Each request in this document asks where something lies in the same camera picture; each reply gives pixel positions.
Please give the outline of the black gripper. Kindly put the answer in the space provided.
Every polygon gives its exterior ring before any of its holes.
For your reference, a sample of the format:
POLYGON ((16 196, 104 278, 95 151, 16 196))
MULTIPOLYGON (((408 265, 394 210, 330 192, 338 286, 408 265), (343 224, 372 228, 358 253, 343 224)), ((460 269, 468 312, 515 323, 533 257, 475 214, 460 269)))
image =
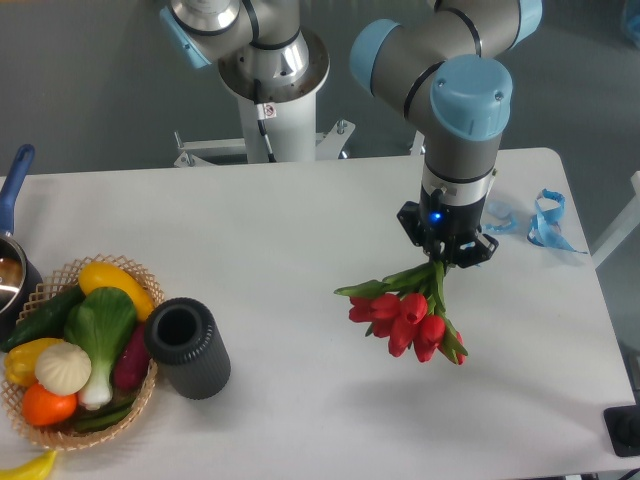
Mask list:
POLYGON ((480 226, 485 200, 453 206, 445 202, 442 189, 432 194, 421 189, 419 202, 406 202, 397 218, 429 262, 468 268, 490 260, 499 246, 480 226))

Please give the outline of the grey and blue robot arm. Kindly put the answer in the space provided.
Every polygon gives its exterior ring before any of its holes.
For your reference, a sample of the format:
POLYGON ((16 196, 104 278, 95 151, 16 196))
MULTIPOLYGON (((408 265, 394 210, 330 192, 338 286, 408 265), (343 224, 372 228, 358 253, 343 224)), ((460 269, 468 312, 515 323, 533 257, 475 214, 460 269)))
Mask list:
MULTIPOLYGON (((420 199, 398 218, 432 261, 467 268, 497 241, 480 221, 511 113, 498 56, 537 29, 538 1, 438 1, 424 24, 381 19, 356 37, 353 77, 424 138, 420 199)), ((194 68, 216 65, 238 101, 252 163, 317 156, 316 94, 330 67, 296 1, 169 1, 160 19, 194 68)))

